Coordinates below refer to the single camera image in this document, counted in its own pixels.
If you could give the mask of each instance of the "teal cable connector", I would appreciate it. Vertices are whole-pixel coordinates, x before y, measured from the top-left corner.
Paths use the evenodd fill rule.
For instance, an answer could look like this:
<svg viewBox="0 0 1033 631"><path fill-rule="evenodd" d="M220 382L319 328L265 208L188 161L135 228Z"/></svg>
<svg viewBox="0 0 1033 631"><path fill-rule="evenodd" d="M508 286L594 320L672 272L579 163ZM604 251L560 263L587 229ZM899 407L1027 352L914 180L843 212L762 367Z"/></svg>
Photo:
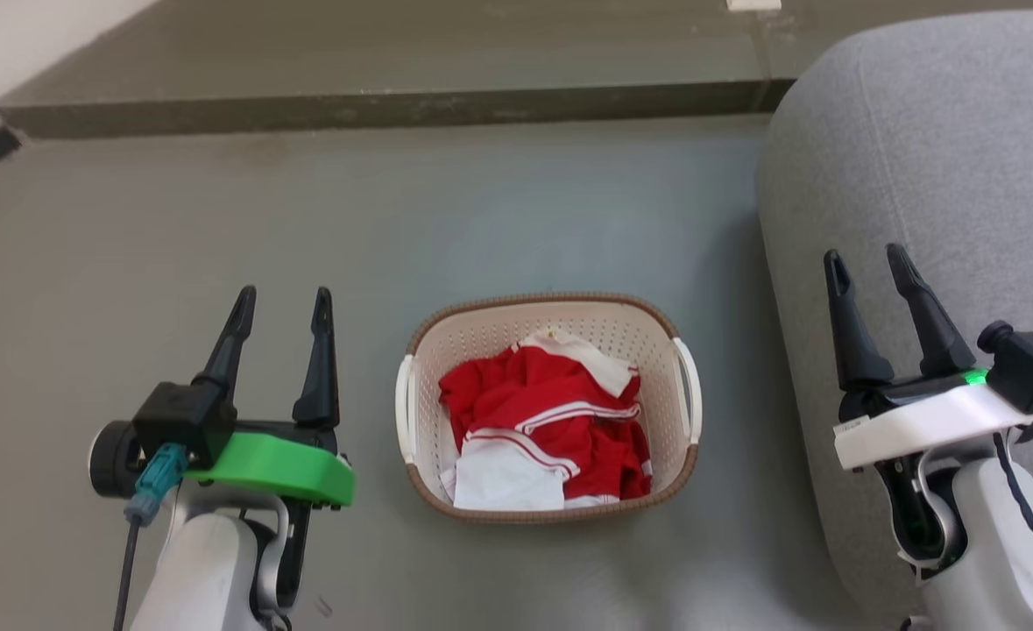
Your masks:
<svg viewBox="0 0 1033 631"><path fill-rule="evenodd" d="M148 527L159 514L162 499L170 488L181 483L187 468L184 444L163 444L135 482L135 495L131 496L123 510L127 520L138 518L140 526Z"/></svg>

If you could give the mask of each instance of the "green plastic part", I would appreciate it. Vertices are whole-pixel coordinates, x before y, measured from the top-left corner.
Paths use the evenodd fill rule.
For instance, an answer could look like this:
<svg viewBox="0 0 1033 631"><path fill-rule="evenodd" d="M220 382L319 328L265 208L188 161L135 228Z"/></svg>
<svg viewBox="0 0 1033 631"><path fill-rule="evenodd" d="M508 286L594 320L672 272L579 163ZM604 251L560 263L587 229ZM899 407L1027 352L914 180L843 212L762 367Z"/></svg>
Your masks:
<svg viewBox="0 0 1033 631"><path fill-rule="evenodd" d="M988 368L973 368L970 371L961 373L961 377L969 385L979 385L988 383Z"/></svg>
<svg viewBox="0 0 1033 631"><path fill-rule="evenodd" d="M255 432L236 432L215 467L185 477L337 506L352 506L356 484L352 468L323 448Z"/></svg>

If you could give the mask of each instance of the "red and white clothing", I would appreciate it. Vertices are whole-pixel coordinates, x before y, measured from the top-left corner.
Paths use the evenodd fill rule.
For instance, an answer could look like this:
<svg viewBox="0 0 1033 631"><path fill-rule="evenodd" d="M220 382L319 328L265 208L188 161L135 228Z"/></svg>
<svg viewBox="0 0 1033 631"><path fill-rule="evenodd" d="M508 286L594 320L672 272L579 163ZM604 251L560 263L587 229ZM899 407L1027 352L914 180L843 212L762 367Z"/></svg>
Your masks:
<svg viewBox="0 0 1033 631"><path fill-rule="evenodd" d="M640 377L562 332L539 333L439 382L461 453L442 481L456 507L557 510L649 494Z"/></svg>

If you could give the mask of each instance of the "black cable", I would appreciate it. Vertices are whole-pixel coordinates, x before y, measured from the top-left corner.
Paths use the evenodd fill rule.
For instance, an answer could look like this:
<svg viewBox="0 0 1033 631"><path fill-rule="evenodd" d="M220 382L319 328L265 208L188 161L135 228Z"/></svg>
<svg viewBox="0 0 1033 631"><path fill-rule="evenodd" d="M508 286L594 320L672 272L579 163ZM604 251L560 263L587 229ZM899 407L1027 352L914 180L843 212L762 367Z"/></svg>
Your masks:
<svg viewBox="0 0 1033 631"><path fill-rule="evenodd" d="M127 595L130 593L130 571L135 567L135 544L138 543L138 528L143 519L138 516L130 518L130 530L127 531L127 551L123 555L123 575L119 578L119 605L115 607L115 627L113 631L123 631L123 623L127 618Z"/></svg>
<svg viewBox="0 0 1033 631"><path fill-rule="evenodd" d="M998 459L1000 459L1000 467L1003 467L1003 472L1005 472L1007 477L1007 486L1010 487L1010 495L1013 495L1013 500L1019 504L1019 510L1022 511L1022 518L1026 519L1026 526L1030 527L1031 532L1033 532L1033 511L1030 508L1030 503L1026 502L1026 496L1022 495L1022 488L1019 486L1019 480L1013 475L1013 469L1010 467L1010 459L1007 455L1006 443L1001 435L994 435L996 440L996 452L998 453Z"/></svg>

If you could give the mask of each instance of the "white wall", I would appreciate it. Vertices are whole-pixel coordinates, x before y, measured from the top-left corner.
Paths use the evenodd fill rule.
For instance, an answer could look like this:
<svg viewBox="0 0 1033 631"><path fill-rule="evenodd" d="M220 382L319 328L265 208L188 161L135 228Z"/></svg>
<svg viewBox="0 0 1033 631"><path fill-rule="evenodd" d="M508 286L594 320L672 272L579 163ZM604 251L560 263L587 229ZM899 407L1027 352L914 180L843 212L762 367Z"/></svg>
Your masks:
<svg viewBox="0 0 1033 631"><path fill-rule="evenodd" d="M0 96L155 0L0 0Z"/></svg>

